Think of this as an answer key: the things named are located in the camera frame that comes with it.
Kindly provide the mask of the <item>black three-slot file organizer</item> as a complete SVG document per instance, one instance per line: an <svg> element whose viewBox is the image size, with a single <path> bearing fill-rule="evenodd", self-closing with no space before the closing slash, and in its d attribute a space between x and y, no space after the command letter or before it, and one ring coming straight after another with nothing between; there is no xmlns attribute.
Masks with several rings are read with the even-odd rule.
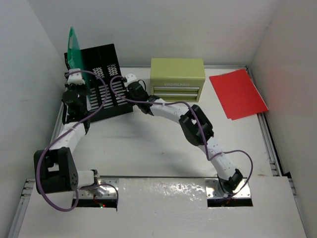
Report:
<svg viewBox="0 0 317 238"><path fill-rule="evenodd" d="M91 118L91 122L127 114L133 111L132 105L121 99L126 96L126 86L117 78L110 88L110 80L121 76L120 66L114 44L86 48L81 50L84 69L97 74L102 80L88 74L90 81L91 112L96 111L105 101L103 108Z"/></svg>

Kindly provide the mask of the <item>green notebook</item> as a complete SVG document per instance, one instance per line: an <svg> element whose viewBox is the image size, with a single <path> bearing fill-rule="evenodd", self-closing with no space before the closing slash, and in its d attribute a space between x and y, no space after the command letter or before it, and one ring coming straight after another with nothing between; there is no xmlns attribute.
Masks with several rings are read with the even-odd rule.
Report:
<svg viewBox="0 0 317 238"><path fill-rule="evenodd" d="M70 69L75 69L75 68L79 68L81 70L81 73L84 77L85 80L85 85L75 85L75 84L70 84L70 86L80 86L81 88L83 88L83 90L85 90L86 93L86 103L87 103L87 109L88 111L91 110L91 104L89 102L90 100L90 96L89 96L89 92L90 92L90 81L89 81L89 76L87 73L82 72L84 69L84 62L83 62L83 58L82 58L82 54L81 54L81 50L80 50L80 46L77 40L77 36L75 33L75 30L73 27L70 28L69 31L69 37L68 37L68 45L67 45L67 63L69 66L69 70Z"/></svg>

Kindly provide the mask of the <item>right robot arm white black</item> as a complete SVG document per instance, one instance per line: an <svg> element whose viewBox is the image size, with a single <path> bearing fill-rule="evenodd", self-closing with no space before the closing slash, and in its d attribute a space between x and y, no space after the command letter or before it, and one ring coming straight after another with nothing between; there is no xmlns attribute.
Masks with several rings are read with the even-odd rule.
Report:
<svg viewBox="0 0 317 238"><path fill-rule="evenodd" d="M168 103L162 98L149 95L143 86L134 81L127 86L128 99L145 114L163 117L180 125L187 141L199 147L217 172L221 189L233 195L243 179L242 173L233 165L218 145L213 126L198 105Z"/></svg>

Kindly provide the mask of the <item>red folder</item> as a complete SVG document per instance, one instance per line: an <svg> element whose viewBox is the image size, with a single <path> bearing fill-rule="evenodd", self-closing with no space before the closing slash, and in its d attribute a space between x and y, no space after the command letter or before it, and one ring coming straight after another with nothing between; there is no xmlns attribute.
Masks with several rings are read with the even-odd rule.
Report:
<svg viewBox="0 0 317 238"><path fill-rule="evenodd" d="M245 69L209 79L228 119L237 120L268 111Z"/></svg>

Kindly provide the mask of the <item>green metal drawer toolbox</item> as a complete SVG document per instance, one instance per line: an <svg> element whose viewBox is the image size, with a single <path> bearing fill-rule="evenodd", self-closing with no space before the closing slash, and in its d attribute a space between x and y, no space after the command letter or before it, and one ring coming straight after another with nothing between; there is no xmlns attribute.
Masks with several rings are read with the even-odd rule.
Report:
<svg viewBox="0 0 317 238"><path fill-rule="evenodd" d="M203 59L151 59L151 94L165 101L198 102L205 80Z"/></svg>

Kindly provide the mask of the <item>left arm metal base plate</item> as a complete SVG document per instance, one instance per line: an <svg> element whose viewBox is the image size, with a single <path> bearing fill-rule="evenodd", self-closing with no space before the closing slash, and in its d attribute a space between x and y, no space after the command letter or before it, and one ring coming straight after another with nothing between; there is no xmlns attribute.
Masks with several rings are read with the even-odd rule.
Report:
<svg viewBox="0 0 317 238"><path fill-rule="evenodd" d="M104 198L117 198L117 192L119 191L119 179L118 178L100 178L95 181L93 185L81 187L80 189L85 191L90 197L98 199Z"/></svg>

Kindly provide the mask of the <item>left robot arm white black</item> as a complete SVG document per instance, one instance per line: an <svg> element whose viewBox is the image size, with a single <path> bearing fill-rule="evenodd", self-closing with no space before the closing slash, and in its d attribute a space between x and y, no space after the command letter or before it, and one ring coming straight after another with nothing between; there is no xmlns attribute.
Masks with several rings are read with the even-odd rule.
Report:
<svg viewBox="0 0 317 238"><path fill-rule="evenodd" d="M90 115L88 95L88 87L84 84L66 85L62 95L66 116L60 134L67 135L56 142L43 157L39 181L45 194L75 191L97 184L97 170L78 171L72 156L78 142L90 129L90 119L76 125Z"/></svg>

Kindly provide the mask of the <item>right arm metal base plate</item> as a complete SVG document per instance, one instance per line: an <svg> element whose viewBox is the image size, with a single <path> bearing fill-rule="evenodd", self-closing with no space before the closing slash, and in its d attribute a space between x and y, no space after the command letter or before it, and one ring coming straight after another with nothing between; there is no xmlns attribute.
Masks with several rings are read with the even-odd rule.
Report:
<svg viewBox="0 0 317 238"><path fill-rule="evenodd" d="M226 198L229 193L225 190L222 190L218 178L206 178L206 195L207 199L221 199ZM242 181L238 184L235 190L233 190L232 198L233 199L251 199L251 191L249 183L246 178L243 178Z"/></svg>

